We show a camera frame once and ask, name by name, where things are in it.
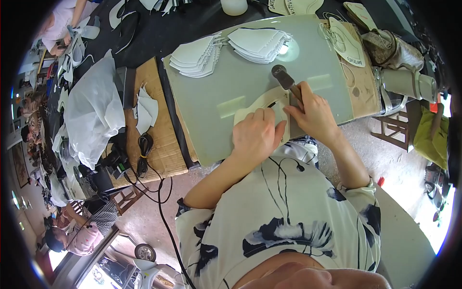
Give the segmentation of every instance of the bag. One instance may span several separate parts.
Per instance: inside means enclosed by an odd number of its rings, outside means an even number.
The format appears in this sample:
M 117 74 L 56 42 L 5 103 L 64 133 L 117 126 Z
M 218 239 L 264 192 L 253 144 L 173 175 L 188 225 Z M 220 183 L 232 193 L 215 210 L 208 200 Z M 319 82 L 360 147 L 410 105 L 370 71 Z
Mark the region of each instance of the bag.
M 407 64 L 414 71 L 424 67 L 420 51 L 388 30 L 370 31 L 362 39 L 374 66 L 398 69 Z
M 82 164 L 92 170 L 109 138 L 125 126 L 114 77 L 118 77 L 116 65 L 108 51 L 75 84 L 64 109 L 71 156 L 78 156 Z

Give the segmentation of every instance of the hammer handle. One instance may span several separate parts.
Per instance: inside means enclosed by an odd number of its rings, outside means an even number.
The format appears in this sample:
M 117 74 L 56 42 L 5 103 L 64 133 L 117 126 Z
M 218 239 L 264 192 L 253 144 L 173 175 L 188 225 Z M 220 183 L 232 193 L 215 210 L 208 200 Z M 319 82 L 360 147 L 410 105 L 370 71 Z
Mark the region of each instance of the hammer handle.
M 295 95 L 295 97 L 300 100 L 301 103 L 303 103 L 303 100 L 302 100 L 302 92 L 300 91 L 300 89 L 294 85 L 290 88 L 290 91 L 293 93 L 293 95 Z

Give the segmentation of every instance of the stack of white pieces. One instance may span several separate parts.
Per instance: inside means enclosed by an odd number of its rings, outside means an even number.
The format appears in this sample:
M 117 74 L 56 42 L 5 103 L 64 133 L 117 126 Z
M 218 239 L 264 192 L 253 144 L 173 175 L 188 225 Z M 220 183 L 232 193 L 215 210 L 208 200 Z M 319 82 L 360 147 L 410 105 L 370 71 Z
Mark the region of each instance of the stack of white pieces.
M 140 135 L 147 132 L 149 127 L 154 126 L 158 114 L 159 106 L 157 100 L 152 99 L 143 86 L 138 93 L 138 103 L 136 107 L 133 108 L 133 115 L 138 119 L 136 129 Z
M 224 41 L 224 38 L 219 38 L 220 34 L 181 44 L 173 51 L 170 66 L 178 69 L 180 74 L 194 78 L 212 74 Z
M 234 51 L 255 63 L 271 63 L 291 35 L 277 29 L 238 28 L 228 35 Z

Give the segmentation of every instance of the green cloth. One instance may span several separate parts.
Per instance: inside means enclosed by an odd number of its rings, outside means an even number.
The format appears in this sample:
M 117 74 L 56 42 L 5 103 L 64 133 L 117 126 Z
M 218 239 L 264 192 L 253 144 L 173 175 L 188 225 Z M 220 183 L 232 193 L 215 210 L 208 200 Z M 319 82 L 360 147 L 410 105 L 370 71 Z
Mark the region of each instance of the green cloth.
M 437 128 L 433 140 L 430 137 L 432 121 L 435 114 L 425 107 L 422 108 L 422 118 L 414 137 L 414 149 L 424 158 L 434 162 L 440 168 L 448 169 L 446 144 L 448 140 L 449 119 L 441 118 L 441 125 Z

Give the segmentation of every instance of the brown handbag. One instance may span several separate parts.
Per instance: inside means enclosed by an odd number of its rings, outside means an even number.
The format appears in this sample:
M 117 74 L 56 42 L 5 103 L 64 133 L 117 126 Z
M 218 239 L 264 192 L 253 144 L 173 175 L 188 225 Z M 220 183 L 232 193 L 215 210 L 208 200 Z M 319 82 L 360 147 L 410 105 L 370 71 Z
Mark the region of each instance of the brown handbag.
M 362 35 L 362 39 L 374 66 L 398 69 L 407 64 L 414 71 L 424 67 L 420 51 L 388 30 L 374 29 Z

